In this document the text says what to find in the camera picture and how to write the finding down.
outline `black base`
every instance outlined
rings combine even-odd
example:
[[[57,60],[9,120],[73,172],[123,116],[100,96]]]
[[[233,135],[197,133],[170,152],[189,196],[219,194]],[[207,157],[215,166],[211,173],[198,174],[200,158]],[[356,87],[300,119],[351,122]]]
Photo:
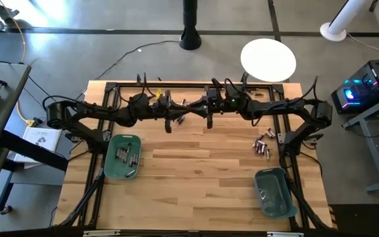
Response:
[[[342,232],[379,236],[379,204],[331,204],[333,225]]]
[[[198,49],[201,46],[201,37],[195,28],[184,28],[179,39],[179,46],[185,50]]]

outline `gray floor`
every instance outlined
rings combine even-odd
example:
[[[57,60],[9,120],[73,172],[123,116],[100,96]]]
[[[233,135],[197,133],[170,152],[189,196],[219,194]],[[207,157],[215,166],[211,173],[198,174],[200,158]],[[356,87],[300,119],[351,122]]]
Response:
[[[176,0],[88,0],[26,1],[6,0],[20,9],[23,26],[73,29],[181,30],[182,6]],[[317,32],[332,20],[344,0],[274,0],[280,30]],[[200,30],[272,30],[267,0],[200,0]],[[378,32],[373,14],[363,9],[349,26],[352,32]],[[177,43],[145,47],[127,56],[104,79],[127,80],[146,72],[149,79],[239,80],[243,72],[240,52],[249,41],[266,36],[202,36],[196,51],[184,51]],[[30,76],[50,94],[76,96],[96,76],[125,52],[145,43],[177,40],[162,35],[26,34],[26,63]],[[379,38],[360,38],[379,47]],[[320,76],[318,96],[330,100],[330,93],[379,52],[352,39],[332,43],[321,37],[283,37],[295,54],[297,69],[290,82],[299,82],[304,91],[315,75]],[[18,62],[22,54],[19,34],[0,33],[0,60]],[[41,101],[43,95],[32,83],[26,88]],[[44,116],[40,106],[27,94],[20,97],[26,117]],[[341,129],[344,117],[333,116],[333,125],[323,131],[318,158],[323,166],[329,203],[379,203],[379,192],[368,194],[365,186],[378,175],[365,141]],[[21,123],[13,113],[11,126]],[[0,176],[1,185],[7,175]],[[0,231],[41,228],[49,224],[57,204],[59,186],[15,185],[8,200],[16,211],[0,216]]]

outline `black stand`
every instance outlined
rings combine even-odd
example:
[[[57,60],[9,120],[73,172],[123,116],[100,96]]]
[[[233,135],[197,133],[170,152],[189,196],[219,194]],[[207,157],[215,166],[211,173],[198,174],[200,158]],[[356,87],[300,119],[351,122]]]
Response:
[[[197,25],[197,0],[184,0],[184,31],[179,39],[179,46],[185,50],[198,49],[201,38],[195,26]]]

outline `wooden tabletop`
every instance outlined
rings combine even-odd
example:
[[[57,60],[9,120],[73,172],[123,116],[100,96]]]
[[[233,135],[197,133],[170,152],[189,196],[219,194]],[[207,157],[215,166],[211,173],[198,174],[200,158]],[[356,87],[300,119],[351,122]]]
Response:
[[[86,101],[100,105],[105,83],[90,81]],[[187,102],[195,101],[204,92],[202,88],[170,90],[173,100],[179,103],[183,98]],[[137,88],[121,89],[125,98],[139,92],[141,89]],[[299,97],[301,86],[284,84],[284,92],[287,98]],[[269,101],[268,92],[264,90],[263,93],[264,96],[253,96],[253,99]],[[82,122],[97,128],[95,119],[87,118]],[[300,117],[290,115],[292,130],[302,122]],[[258,126],[252,127],[250,121],[235,113],[214,115],[212,129],[207,129],[203,118],[188,114],[182,125],[172,125],[171,134],[164,131],[163,119],[138,121],[131,128],[115,125],[114,134],[134,134],[141,138],[142,162],[133,180],[105,179],[97,228],[290,230],[288,220],[275,221],[263,215],[253,187],[257,171],[279,167],[275,139],[264,138],[271,152],[269,162],[252,150],[254,138],[268,127],[274,128],[271,116],[263,117]],[[86,149],[87,145],[81,144],[71,156]],[[316,156],[314,151],[304,147],[302,151]],[[69,163],[54,224],[63,221],[83,196],[90,157],[90,154],[83,155]],[[297,160],[305,199],[322,221],[331,226],[318,165],[302,155]],[[91,216],[93,201],[92,198],[89,202],[86,220]]]

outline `green plastic bin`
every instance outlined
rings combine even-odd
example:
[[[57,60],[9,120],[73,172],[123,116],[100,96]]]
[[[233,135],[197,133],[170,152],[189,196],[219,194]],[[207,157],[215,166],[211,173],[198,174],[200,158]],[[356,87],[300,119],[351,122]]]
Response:
[[[127,156],[127,162],[124,163],[122,159],[116,157],[116,151],[123,147],[126,149],[128,144],[131,144],[130,152]],[[115,179],[131,179],[136,177],[138,173],[141,154],[141,139],[135,135],[115,135],[111,138],[108,146],[108,152],[106,154],[104,172],[106,177]],[[131,157],[137,157],[137,165],[129,167]],[[135,171],[129,177],[126,174]]]

